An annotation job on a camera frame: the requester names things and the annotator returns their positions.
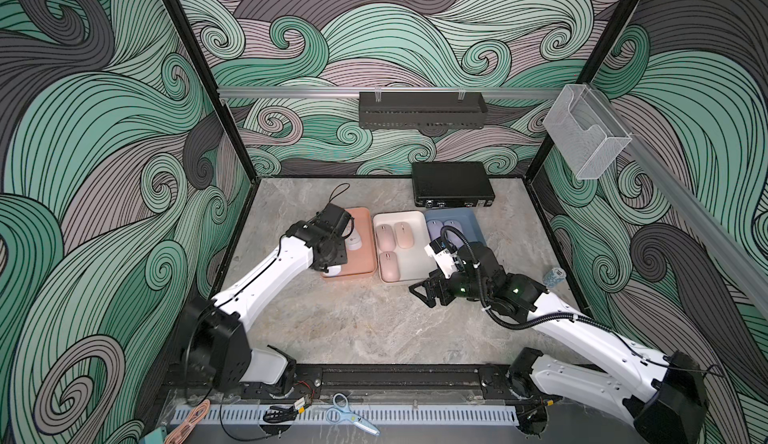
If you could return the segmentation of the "blue storage tray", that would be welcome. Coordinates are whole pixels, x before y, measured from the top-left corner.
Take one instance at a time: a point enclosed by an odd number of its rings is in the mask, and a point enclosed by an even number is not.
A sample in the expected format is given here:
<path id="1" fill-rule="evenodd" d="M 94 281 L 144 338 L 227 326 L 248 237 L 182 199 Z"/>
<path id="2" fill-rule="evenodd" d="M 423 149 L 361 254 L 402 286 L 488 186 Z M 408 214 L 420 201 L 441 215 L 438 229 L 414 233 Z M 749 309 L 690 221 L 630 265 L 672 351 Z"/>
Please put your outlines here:
<path id="1" fill-rule="evenodd" d="M 424 213 L 426 223 L 428 220 L 458 221 L 463 227 L 463 235 L 469 242 L 486 244 L 485 237 L 471 208 L 433 209 Z"/>

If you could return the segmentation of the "pink storage tray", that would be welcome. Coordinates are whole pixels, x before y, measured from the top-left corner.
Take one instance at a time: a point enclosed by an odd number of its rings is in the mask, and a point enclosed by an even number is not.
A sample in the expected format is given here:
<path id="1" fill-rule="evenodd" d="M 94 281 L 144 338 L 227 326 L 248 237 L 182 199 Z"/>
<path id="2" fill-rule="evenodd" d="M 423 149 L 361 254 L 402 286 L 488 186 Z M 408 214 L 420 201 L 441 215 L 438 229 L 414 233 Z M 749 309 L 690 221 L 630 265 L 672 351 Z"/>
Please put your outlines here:
<path id="1" fill-rule="evenodd" d="M 362 237 L 363 247 L 361 250 L 350 252 L 347 250 L 348 263 L 342 265 L 342 271 L 338 276 L 325 277 L 326 280 L 338 280 L 342 278 L 370 277 L 377 270 L 377 253 L 374 243 L 374 231 L 370 212 L 367 208 L 347 208 L 346 211 L 352 216 L 352 220 L 347 228 L 346 238 L 353 230 L 357 230 Z"/>

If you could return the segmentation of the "pink mouse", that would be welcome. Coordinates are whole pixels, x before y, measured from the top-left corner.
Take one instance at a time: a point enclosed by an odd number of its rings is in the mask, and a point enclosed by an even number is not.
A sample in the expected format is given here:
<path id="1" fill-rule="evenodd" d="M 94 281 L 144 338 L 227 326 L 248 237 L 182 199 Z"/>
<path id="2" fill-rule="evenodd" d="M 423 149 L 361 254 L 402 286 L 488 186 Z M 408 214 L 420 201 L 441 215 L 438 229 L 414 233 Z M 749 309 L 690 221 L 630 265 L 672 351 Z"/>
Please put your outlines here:
<path id="1" fill-rule="evenodd" d="M 375 226 L 375 238 L 381 252 L 393 252 L 397 247 L 395 232 L 388 224 Z"/>
<path id="2" fill-rule="evenodd" d="M 380 276 L 384 282 L 396 283 L 401 279 L 398 256 L 393 251 L 383 252 L 379 255 Z"/>

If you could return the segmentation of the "cream storage tray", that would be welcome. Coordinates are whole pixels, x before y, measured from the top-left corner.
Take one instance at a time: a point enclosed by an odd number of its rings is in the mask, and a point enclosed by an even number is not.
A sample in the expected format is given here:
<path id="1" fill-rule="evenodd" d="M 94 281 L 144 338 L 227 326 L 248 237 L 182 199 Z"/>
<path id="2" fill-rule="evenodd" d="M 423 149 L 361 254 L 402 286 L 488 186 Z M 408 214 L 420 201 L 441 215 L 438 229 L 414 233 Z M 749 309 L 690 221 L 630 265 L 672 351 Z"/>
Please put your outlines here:
<path id="1" fill-rule="evenodd" d="M 377 253 L 377 261 L 379 268 L 379 255 L 381 252 L 378 249 L 375 238 L 375 226 L 381 224 L 388 224 L 393 228 L 393 225 L 398 222 L 408 223 L 413 231 L 415 237 L 415 244 L 410 249 L 401 249 L 398 246 L 393 251 L 398 256 L 401 279 L 396 283 L 386 284 L 414 284 L 423 281 L 429 277 L 429 274 L 436 268 L 434 260 L 427 256 L 424 251 L 424 247 L 429 244 L 429 234 L 427 230 L 427 224 L 424 215 L 418 211 L 407 211 L 399 213 L 381 213 L 373 217 L 373 231 L 375 249 Z"/>

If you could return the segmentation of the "peach mouse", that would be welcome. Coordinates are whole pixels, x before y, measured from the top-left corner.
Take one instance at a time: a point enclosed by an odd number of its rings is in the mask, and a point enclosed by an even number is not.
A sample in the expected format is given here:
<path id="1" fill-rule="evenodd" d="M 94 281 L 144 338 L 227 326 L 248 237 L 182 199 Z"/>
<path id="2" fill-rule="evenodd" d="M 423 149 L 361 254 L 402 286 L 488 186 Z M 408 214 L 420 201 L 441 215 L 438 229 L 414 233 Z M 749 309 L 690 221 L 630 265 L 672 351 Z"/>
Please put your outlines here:
<path id="1" fill-rule="evenodd" d="M 411 226 L 406 222 L 398 222 L 393 225 L 396 244 L 401 249 L 410 249 L 415 244 L 415 237 Z"/>

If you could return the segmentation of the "pale blue white mouse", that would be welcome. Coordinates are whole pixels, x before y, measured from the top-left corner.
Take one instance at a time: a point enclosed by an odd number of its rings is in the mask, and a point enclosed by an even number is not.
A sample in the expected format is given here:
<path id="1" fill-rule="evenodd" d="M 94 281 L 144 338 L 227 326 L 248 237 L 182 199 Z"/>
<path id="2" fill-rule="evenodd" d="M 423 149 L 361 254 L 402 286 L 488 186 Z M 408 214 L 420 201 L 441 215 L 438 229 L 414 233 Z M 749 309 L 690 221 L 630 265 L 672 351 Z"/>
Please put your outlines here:
<path id="1" fill-rule="evenodd" d="M 327 271 L 323 273 L 323 275 L 324 275 L 325 277 L 331 278 L 331 277 L 335 277 L 335 276 L 338 276 L 338 275 L 341 273 L 341 271 L 342 271 L 342 266 L 341 266 L 341 265 L 338 265 L 338 266 L 330 266 L 330 267 L 327 269 Z"/>

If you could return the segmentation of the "purple mouse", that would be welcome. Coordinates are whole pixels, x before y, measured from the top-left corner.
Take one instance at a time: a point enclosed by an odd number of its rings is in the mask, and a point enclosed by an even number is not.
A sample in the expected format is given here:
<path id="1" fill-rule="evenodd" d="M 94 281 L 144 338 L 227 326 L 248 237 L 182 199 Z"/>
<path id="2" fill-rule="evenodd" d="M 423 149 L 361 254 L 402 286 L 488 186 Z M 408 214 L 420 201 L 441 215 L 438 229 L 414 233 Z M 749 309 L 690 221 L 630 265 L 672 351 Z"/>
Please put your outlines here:
<path id="1" fill-rule="evenodd" d="M 434 241 L 438 239 L 441 236 L 441 231 L 444 224 L 442 221 L 438 220 L 428 220 L 427 221 L 427 230 L 429 234 L 429 239 L 431 241 Z"/>
<path id="2" fill-rule="evenodd" d="M 460 238 L 461 236 L 463 236 L 463 227 L 458 221 L 447 220 L 443 222 L 441 234 L 446 238 L 449 238 L 449 237 Z"/>

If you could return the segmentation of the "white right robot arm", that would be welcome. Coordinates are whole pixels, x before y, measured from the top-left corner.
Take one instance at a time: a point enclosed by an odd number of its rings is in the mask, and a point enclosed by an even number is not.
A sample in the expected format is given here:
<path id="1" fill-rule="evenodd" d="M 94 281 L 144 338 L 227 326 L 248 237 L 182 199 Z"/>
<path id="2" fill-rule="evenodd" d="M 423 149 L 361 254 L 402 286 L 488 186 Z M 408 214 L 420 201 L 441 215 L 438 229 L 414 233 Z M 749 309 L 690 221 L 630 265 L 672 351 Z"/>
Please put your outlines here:
<path id="1" fill-rule="evenodd" d="M 709 402 L 707 369 L 682 351 L 664 353 L 575 310 L 543 284 L 506 272 L 479 242 L 455 247 L 438 238 L 424 248 L 437 268 L 422 282 L 430 308 L 457 298 L 480 304 L 502 328 L 533 329 L 588 360 L 562 363 L 526 348 L 509 370 L 515 393 L 558 396 L 630 424 L 648 443 L 695 443 Z"/>

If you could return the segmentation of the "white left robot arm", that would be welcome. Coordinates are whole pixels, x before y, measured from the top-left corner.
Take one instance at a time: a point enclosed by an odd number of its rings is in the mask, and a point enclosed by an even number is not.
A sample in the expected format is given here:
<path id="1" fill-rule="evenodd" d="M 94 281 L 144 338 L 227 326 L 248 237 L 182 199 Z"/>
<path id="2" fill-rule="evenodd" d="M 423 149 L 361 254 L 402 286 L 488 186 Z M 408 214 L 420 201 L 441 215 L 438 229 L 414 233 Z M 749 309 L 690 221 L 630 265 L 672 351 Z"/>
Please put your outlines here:
<path id="1" fill-rule="evenodd" d="M 242 383 L 269 387 L 289 384 L 292 359 L 274 347 L 253 347 L 250 331 L 267 305 L 308 269 L 328 272 L 347 262 L 346 231 L 354 219 L 343 210 L 298 221 L 279 237 L 276 248 L 244 278 L 212 298 L 197 299 L 180 323 L 181 372 L 210 388 L 227 391 Z"/>

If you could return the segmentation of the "black ribbed briefcase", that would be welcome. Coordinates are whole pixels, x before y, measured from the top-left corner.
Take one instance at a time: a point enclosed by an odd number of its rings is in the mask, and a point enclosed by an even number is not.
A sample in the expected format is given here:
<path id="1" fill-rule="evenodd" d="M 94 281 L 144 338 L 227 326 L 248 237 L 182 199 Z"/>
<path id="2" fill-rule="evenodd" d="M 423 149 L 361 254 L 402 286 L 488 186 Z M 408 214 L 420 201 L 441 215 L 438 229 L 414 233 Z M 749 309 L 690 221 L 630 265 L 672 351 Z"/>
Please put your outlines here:
<path id="1" fill-rule="evenodd" d="M 495 192 L 481 162 L 421 162 L 411 166 L 414 204 L 421 208 L 490 207 Z"/>

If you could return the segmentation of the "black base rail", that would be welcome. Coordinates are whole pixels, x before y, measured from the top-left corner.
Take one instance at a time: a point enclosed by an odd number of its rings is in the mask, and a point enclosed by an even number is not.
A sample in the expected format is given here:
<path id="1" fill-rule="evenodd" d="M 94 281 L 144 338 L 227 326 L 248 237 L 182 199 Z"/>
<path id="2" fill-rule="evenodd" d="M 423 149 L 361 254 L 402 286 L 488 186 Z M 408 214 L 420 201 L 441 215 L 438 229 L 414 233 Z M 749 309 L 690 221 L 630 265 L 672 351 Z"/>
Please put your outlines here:
<path id="1" fill-rule="evenodd" d="M 500 364 L 292 364 L 286 377 L 276 384 L 264 384 L 254 377 L 212 385 L 201 371 L 191 371 L 184 380 L 174 371 L 169 384 L 181 390 L 212 389 L 246 399 L 285 401 L 292 391 L 312 393 L 318 399 L 333 392 L 358 395 L 383 392 L 467 392 L 471 397 L 506 403 L 536 402 L 543 397 L 558 398 L 562 391 L 547 392 L 535 385 L 525 369 Z"/>

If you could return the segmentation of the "black wall shelf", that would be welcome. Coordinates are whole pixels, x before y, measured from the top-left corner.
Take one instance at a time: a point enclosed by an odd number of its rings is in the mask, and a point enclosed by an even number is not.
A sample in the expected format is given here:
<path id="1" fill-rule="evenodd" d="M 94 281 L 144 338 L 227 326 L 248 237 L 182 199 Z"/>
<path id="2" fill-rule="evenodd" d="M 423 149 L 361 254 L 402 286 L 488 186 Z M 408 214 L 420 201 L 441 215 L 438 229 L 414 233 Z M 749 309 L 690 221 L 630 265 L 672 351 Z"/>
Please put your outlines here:
<path id="1" fill-rule="evenodd" d="M 481 129 L 488 107 L 477 92 L 361 92 L 358 123 L 367 130 L 418 130 L 438 133 Z"/>

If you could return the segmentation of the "clear plastic wall holder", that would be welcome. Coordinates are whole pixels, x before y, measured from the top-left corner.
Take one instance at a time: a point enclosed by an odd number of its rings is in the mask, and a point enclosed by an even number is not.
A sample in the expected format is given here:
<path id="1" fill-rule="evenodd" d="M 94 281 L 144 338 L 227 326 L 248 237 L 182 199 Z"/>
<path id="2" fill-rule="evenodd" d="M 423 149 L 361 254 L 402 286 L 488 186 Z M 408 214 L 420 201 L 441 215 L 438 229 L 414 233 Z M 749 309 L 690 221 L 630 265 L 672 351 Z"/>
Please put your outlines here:
<path id="1" fill-rule="evenodd" d="M 566 85 L 543 121 L 577 180 L 598 180 L 631 143 L 608 98 L 586 84 Z"/>

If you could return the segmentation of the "blue handled scissors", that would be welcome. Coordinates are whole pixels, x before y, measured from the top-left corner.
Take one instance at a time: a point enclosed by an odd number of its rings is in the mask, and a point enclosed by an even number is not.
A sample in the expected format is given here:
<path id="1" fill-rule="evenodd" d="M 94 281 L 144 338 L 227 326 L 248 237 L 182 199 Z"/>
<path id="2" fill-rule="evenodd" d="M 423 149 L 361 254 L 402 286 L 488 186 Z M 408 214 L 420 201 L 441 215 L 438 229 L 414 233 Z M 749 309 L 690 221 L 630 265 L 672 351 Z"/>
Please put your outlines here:
<path id="1" fill-rule="evenodd" d="M 336 393 L 332 396 L 331 405 L 325 412 L 325 418 L 331 424 L 347 423 L 367 434 L 380 435 L 380 430 L 373 423 L 352 411 L 347 396 L 342 393 Z"/>

